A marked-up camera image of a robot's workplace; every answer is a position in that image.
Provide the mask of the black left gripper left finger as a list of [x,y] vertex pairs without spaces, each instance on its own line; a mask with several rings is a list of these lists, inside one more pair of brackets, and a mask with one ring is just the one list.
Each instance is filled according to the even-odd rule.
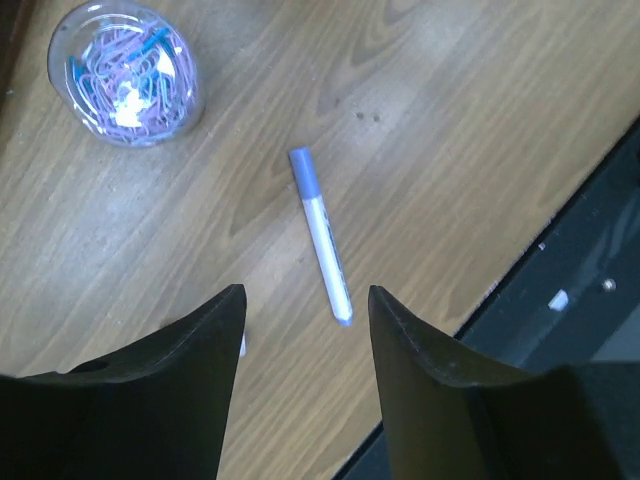
[[247,298],[187,316],[67,373],[1,379],[5,479],[213,479]]

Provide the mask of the clear paper clip jar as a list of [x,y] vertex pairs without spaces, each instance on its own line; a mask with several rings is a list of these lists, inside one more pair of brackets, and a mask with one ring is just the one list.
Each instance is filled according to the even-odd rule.
[[87,1],[56,26],[51,85],[99,139],[149,147],[188,132],[204,108],[198,65],[181,32],[136,1]]

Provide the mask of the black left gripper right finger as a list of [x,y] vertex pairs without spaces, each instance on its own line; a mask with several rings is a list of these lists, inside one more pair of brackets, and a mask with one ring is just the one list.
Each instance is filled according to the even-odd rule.
[[635,479],[639,367],[531,374],[424,322],[386,289],[369,326],[396,479]]

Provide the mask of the white marker lavender cap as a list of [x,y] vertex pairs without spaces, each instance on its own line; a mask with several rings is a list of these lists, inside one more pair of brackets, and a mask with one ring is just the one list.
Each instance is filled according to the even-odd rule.
[[308,147],[295,148],[289,151],[288,156],[333,316],[340,325],[350,326],[353,307],[311,150]]

